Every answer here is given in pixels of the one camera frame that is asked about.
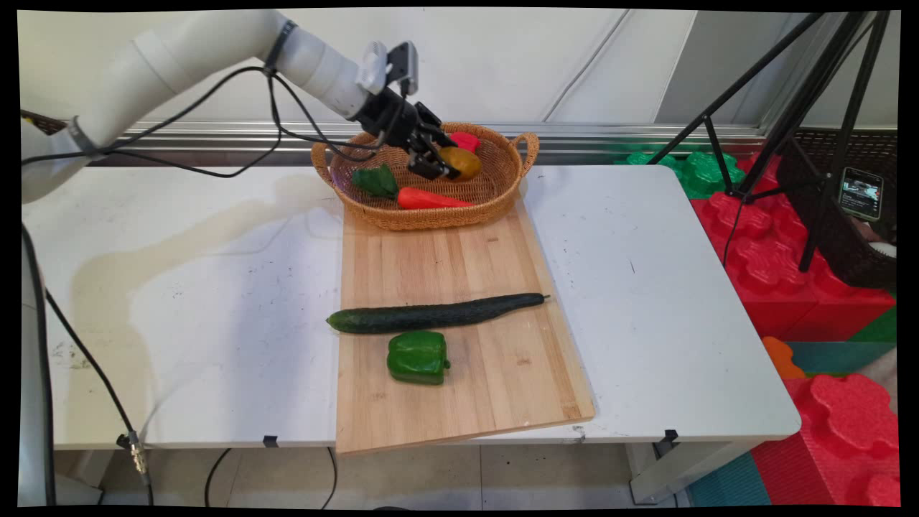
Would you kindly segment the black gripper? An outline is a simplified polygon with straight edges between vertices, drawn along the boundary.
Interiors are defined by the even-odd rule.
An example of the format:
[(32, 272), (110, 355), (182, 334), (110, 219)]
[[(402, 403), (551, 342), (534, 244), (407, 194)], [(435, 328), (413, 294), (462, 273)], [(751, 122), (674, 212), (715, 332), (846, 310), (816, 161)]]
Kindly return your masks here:
[(386, 145), (408, 149), (407, 170), (426, 180), (458, 180), (460, 171), (440, 156), (440, 150), (457, 147), (442, 128), (442, 121), (418, 101), (411, 104), (390, 88), (369, 95), (353, 118), (364, 132), (383, 135)]

